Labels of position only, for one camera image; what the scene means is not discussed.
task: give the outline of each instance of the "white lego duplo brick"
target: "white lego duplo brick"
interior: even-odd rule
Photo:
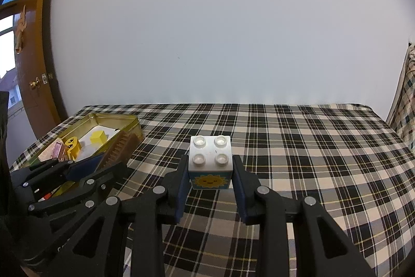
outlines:
[[[230,137],[191,137],[188,169],[194,189],[227,189],[233,171]]]

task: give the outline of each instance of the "bed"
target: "bed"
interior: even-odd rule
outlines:
[[[233,154],[262,185],[286,197],[318,199],[377,276],[391,276],[414,245],[415,156],[367,106],[87,106],[29,147],[13,168],[91,112],[135,114],[143,128],[145,141],[128,163],[128,176],[111,193],[121,199],[138,196],[174,171],[190,136],[230,135]],[[239,221],[232,189],[191,190],[180,224],[163,228],[166,276],[254,276],[258,235],[258,226]],[[289,225],[288,235],[295,276]]]

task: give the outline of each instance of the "door knob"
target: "door knob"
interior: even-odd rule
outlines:
[[[32,90],[34,90],[36,87],[40,85],[40,80],[38,77],[36,77],[36,81],[29,82],[29,86]]]

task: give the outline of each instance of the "sky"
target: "sky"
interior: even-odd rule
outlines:
[[[0,32],[11,26],[13,26],[13,16],[0,20]],[[14,44],[13,31],[0,36],[0,78],[16,66]]]

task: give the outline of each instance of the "checkered bed cover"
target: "checkered bed cover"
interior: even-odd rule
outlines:
[[[415,145],[415,45],[407,51],[404,64],[404,76],[396,93],[396,106],[390,114],[389,125],[398,133],[409,149]]]
[[[414,245],[415,156],[361,105],[105,105],[83,108],[25,151],[31,154],[91,112],[135,114],[145,141],[112,194],[138,196],[174,171],[192,135],[229,135],[232,151],[281,195],[317,198],[378,276],[390,276]],[[295,276],[293,231],[290,268]],[[131,238],[125,252],[129,276]],[[177,226],[163,226],[166,276],[254,276],[259,227],[245,226],[233,190],[194,191]]]

